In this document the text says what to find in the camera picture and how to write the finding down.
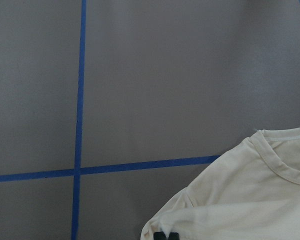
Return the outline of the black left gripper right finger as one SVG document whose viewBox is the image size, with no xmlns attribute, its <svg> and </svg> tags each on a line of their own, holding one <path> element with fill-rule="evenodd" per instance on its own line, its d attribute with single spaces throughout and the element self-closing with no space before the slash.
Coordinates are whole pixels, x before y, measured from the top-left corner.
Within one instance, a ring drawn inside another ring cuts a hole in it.
<svg viewBox="0 0 300 240">
<path fill-rule="evenodd" d="M 179 240 L 179 234 L 177 232 L 170 232 L 168 240 Z"/>
</svg>

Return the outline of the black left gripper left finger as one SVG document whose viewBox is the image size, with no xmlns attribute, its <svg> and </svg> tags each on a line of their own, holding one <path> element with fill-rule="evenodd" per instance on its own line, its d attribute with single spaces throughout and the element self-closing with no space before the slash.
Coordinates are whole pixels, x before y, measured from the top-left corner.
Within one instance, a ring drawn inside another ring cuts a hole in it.
<svg viewBox="0 0 300 240">
<path fill-rule="evenodd" d="M 154 233 L 154 240 L 167 240 L 167 237 L 163 231 Z"/>
</svg>

